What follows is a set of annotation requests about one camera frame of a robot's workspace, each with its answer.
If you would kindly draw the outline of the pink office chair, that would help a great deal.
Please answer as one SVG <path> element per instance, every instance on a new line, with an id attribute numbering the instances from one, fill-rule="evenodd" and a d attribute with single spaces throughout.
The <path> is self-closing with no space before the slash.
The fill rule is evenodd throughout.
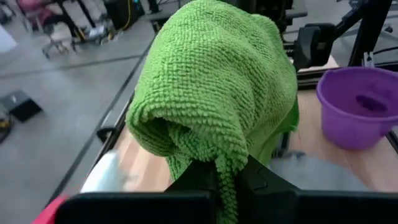
<path id="1" fill-rule="evenodd" d="M 63 40 L 54 40 L 52 34 L 59 23 L 65 24 L 71 35 L 70 47 L 76 50 L 76 40 L 84 40 L 83 31 L 75 25 L 73 20 L 64 11 L 62 0 L 16 0 L 24 20 L 25 27 L 30 25 L 32 31 L 39 31 L 49 38 L 49 43 L 42 48 L 44 56 L 50 58 L 50 50 L 55 48 L 59 53 L 68 52 Z"/>

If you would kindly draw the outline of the white-trigger orange spray bottle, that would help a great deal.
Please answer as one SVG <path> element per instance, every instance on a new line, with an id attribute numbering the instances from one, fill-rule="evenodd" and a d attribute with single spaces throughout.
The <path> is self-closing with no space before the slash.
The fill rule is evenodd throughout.
<path id="1" fill-rule="evenodd" d="M 108 151 L 88 174 L 80 193 L 122 192 L 128 175 L 119 165 L 117 150 Z"/>

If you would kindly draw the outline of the grey waffle cloth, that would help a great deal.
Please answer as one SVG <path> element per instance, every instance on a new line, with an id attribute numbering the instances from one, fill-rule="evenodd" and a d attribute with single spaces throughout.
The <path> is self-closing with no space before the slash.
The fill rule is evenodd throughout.
<path id="1" fill-rule="evenodd" d="M 304 190 L 369 192 L 371 189 L 349 169 L 332 162 L 292 151 L 272 159 L 273 173 Z"/>

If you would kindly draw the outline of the black cabinet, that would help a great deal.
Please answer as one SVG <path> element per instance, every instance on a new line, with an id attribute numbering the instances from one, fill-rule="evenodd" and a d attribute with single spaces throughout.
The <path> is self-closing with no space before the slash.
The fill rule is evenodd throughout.
<path id="1" fill-rule="evenodd" d="M 140 0 L 107 0 L 104 6 L 117 30 L 130 28 L 145 14 Z"/>

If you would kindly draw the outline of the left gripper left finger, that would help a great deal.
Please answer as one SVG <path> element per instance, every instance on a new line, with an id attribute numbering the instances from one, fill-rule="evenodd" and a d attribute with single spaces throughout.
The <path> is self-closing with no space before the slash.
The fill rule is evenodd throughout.
<path id="1" fill-rule="evenodd" d="M 84 193 L 63 202 L 55 224 L 215 224 L 214 162 L 193 161 L 165 192 Z"/>

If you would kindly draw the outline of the green microfibre cloth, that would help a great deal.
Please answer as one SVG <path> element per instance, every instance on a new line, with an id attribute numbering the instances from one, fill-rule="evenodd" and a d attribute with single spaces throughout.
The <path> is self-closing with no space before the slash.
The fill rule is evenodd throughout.
<path id="1" fill-rule="evenodd" d="M 296 71 L 277 25 L 220 0 L 193 0 L 167 20 L 126 115 L 173 179 L 193 161 L 215 164 L 217 224 L 238 224 L 234 179 L 249 156 L 267 164 L 298 123 Z"/>

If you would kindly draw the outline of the black floor box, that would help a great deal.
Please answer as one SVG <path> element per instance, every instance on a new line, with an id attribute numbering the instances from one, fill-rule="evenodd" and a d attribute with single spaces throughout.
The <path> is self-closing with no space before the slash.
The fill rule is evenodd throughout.
<path id="1" fill-rule="evenodd" d="M 22 90 L 0 97 L 0 104 L 20 122 L 26 122 L 42 111 L 42 108 Z"/>

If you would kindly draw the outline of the purple plastic bucket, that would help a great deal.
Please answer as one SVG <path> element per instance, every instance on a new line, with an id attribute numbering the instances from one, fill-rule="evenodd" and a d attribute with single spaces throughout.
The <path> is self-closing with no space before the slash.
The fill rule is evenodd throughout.
<path id="1" fill-rule="evenodd" d="M 343 149 L 373 147 L 398 126 L 398 72 L 372 67 L 328 70 L 316 91 L 322 131 Z"/>

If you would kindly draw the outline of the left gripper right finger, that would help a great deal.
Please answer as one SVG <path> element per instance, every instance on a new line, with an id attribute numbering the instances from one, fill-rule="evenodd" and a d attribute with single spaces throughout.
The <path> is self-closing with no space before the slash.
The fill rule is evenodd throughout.
<path id="1" fill-rule="evenodd" d="M 239 224 L 398 224 L 398 192 L 304 190 L 253 157 L 235 184 Z"/>

